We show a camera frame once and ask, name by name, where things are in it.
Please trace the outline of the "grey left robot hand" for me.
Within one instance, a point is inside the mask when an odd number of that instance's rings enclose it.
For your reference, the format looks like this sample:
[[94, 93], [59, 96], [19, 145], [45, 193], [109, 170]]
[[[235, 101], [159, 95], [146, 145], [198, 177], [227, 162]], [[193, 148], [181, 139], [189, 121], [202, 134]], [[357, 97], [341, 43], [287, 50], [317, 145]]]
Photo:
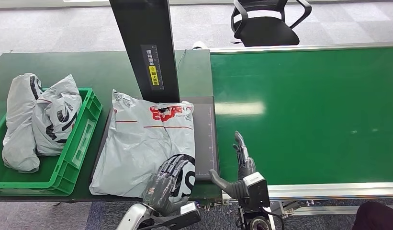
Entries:
[[176, 154], [152, 174], [142, 193], [143, 203], [167, 216], [187, 204], [195, 180], [195, 158]]

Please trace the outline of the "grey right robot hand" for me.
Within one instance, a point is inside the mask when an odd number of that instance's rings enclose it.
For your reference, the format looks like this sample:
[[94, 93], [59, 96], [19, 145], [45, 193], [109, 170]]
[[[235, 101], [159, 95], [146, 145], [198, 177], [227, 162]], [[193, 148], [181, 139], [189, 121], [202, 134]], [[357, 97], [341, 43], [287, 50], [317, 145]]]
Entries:
[[243, 199], [248, 197], [246, 185], [243, 179], [255, 173], [256, 166], [254, 160], [249, 156], [244, 138], [238, 131], [235, 131], [235, 141], [237, 144], [233, 144], [233, 148], [236, 151], [238, 161], [238, 180], [230, 183], [221, 178], [214, 169], [209, 170], [209, 175], [211, 181], [230, 197]]

